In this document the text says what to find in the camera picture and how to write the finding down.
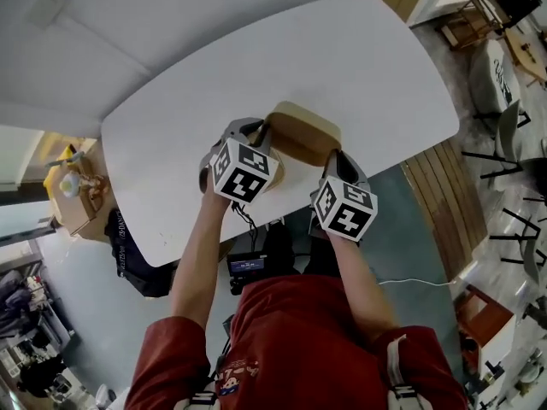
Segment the backpack strap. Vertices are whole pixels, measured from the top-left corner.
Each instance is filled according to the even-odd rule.
[[[387,345],[387,375],[391,383],[387,406],[389,410],[432,410],[433,407],[426,398],[404,383],[399,368],[399,342],[406,338],[405,334]]]
[[[190,399],[177,402],[174,410],[221,410],[221,402],[215,393],[215,382],[205,386],[201,392],[197,392]]]

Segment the floor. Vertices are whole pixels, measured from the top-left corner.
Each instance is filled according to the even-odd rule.
[[[384,208],[367,232],[362,250],[379,281],[422,278],[444,283],[444,269],[435,242],[421,217],[403,172],[393,167],[371,178],[372,190]],[[309,210],[285,218],[295,252],[308,252]],[[264,230],[257,245],[262,243]],[[144,299],[125,280],[115,275],[109,246],[69,237],[65,231],[38,240],[44,256],[44,277],[76,330],[78,341],[65,351],[68,365],[93,392],[101,383],[120,392],[131,383],[146,327],[168,312],[168,299]],[[242,236],[234,252],[248,250]],[[302,258],[297,268],[307,259]],[[226,342],[222,321],[234,313],[238,297],[229,292],[226,264],[220,264],[217,291],[207,328],[207,354],[212,361]],[[448,287],[415,282],[387,284],[385,291],[404,325],[426,325],[438,334],[441,346],[457,378],[462,360],[456,318]]]
[[[455,104],[460,118],[460,131],[456,137],[462,149],[468,152],[491,154],[494,150],[493,141],[480,122],[473,119],[476,110],[468,90],[468,69],[473,51],[464,50],[457,53],[450,51],[445,41],[434,31],[433,26],[430,24],[418,26],[414,32],[437,66]],[[524,20],[519,27],[526,34],[527,41],[536,47],[543,61],[547,62],[547,52],[533,34],[531,26]],[[502,46],[506,53],[509,53],[505,44],[502,43]],[[530,76],[519,69],[516,72],[521,85],[522,104],[532,119],[532,123],[519,130],[522,142],[521,159],[543,157],[541,140],[547,137],[547,92],[537,83],[526,87],[526,84],[531,81]],[[476,178],[475,185],[479,192],[489,233],[521,232],[522,224],[502,213],[503,208],[526,218],[532,216],[533,221],[547,217],[545,205],[522,200],[525,196],[535,197],[531,191],[524,187],[515,187],[499,192],[494,190],[491,182],[479,178],[483,173],[497,170],[499,165],[496,162],[476,158],[466,158],[466,160],[472,177]],[[542,243],[547,241],[547,236],[540,238]],[[520,319],[527,303],[534,301],[540,293],[545,292],[545,287],[539,288],[529,282],[522,266],[501,262],[502,256],[519,258],[518,243],[492,242],[486,239],[473,252],[473,262],[464,271],[465,280],[496,299]],[[454,296],[459,288],[452,288]],[[502,394],[514,383],[527,357],[533,352],[538,339],[543,335],[545,331],[533,320],[519,321],[513,350],[503,361],[508,375]]]
[[[491,151],[491,141],[472,118],[474,108],[467,91],[469,56],[450,52],[431,26],[419,26],[415,34],[438,66],[452,95],[462,123],[458,138],[463,146],[474,151]],[[523,128],[525,150],[528,156],[534,156],[540,150],[541,137],[547,136],[547,108],[544,107],[544,104],[547,105],[547,93],[538,85],[533,85],[529,89],[523,88],[523,98],[533,123],[533,126]],[[484,163],[474,161],[469,166],[476,178],[489,168]],[[515,229],[509,220],[501,216],[504,206],[538,216],[538,206],[522,205],[523,190],[498,193],[487,185],[477,181],[490,232]],[[371,178],[371,186],[379,196],[381,211],[373,229],[363,239],[362,250],[379,281],[422,278],[435,283],[445,282],[435,243],[399,167]],[[296,239],[296,252],[306,251],[308,220],[309,214],[303,210],[287,217],[287,225]],[[243,237],[236,248],[245,249],[245,241],[246,237]],[[114,259],[107,244],[72,238],[64,231],[40,238],[38,242],[47,267],[44,275],[60,297],[60,303],[79,337],[66,353],[67,363],[91,392],[101,383],[108,384],[116,392],[122,391],[131,383],[144,331],[151,322],[167,314],[168,299],[144,299],[127,281],[117,278]],[[483,242],[473,254],[466,280],[521,315],[538,290],[526,282],[526,276],[519,266],[502,266],[500,254],[517,251],[498,250],[501,247],[508,245],[492,247],[487,241]],[[226,341],[221,322],[233,313],[238,302],[237,297],[229,294],[226,267],[221,264],[219,272],[207,329],[210,360],[216,359]],[[435,329],[453,372],[461,379],[462,361],[451,307],[452,287],[433,287],[414,282],[387,284],[384,287],[405,325],[428,325]],[[531,345],[541,335],[542,331],[535,322],[529,319],[520,322],[515,351],[505,361],[512,374],[518,372],[520,363],[532,350]]]

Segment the black and white marker cube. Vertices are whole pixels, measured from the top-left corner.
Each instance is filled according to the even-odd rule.
[[[358,242],[378,213],[378,197],[327,176],[314,208],[323,230]]]
[[[274,180],[279,162],[228,138],[212,162],[215,193],[250,205]]]

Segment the black wire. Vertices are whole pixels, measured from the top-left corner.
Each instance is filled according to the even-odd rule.
[[[242,207],[237,202],[232,203],[232,211],[239,215],[239,217],[241,217],[245,223],[249,225],[250,251],[255,252],[258,229],[256,228],[255,221],[244,211],[244,208],[245,205]]]
[[[222,349],[222,352],[221,352],[221,355],[226,355],[228,354],[228,351],[230,350],[230,337],[228,338],[228,340],[226,340],[226,343],[224,344],[224,348]]]

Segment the bag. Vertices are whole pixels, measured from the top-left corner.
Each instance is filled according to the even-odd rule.
[[[23,276],[16,270],[10,270],[0,280],[0,302],[4,302],[23,282]]]
[[[143,296],[162,297],[169,294],[174,272],[173,263],[161,267],[148,264],[127,230],[118,208],[110,211],[104,234],[109,237],[112,245],[118,277],[129,281]]]
[[[21,287],[8,296],[3,305],[8,311],[20,312],[28,310],[28,303],[32,300],[32,293],[27,287]]]

